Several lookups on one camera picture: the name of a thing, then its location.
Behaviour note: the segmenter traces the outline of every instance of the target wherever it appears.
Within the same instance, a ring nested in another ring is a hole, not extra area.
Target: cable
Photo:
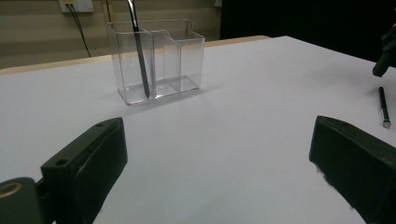
[[[74,19],[74,21],[75,21],[75,23],[76,23],[76,25],[77,25],[77,28],[78,28],[78,30],[79,30],[79,33],[81,34],[82,41],[84,42],[85,49],[87,50],[88,55],[89,55],[90,58],[91,58],[90,51],[88,50],[87,43],[85,42],[84,32],[82,31],[81,23],[79,23],[79,19],[78,19],[77,12],[76,12],[76,10],[74,9],[74,7],[73,7],[72,4],[66,4],[66,6],[69,8],[70,13],[71,13],[72,16],[73,16],[73,19]]]

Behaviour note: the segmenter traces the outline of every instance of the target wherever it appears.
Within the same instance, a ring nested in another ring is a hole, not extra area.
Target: clear plastic container
[[[200,87],[205,38],[191,30],[190,21],[140,21],[138,33],[130,22],[110,22],[106,28],[118,91],[125,104]],[[144,56],[148,97],[137,46]]]

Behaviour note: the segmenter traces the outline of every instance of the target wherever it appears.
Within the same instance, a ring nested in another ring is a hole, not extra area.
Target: wall socket
[[[66,4],[73,5],[76,12],[93,12],[92,0],[59,0],[62,12],[70,12]]]

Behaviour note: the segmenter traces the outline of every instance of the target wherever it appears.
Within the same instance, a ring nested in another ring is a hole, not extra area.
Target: pen
[[[136,40],[137,57],[139,58],[140,71],[142,73],[143,88],[145,95],[149,98],[149,82],[146,73],[145,58],[143,55],[142,43],[140,41],[139,25],[137,24],[136,12],[134,10],[134,0],[128,0],[129,12],[131,13],[132,26],[134,27],[134,39]]]
[[[387,101],[385,99],[384,88],[380,87],[378,88],[378,90],[379,90],[379,101],[381,103],[382,124],[384,125],[385,128],[390,128],[390,119],[388,114]]]

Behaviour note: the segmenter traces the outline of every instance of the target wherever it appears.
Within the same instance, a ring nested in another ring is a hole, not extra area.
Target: white table
[[[109,61],[0,76],[0,182],[123,117],[129,163],[95,223],[362,224],[308,160],[317,115],[396,146],[396,70],[280,37],[205,49],[198,91],[127,106]]]

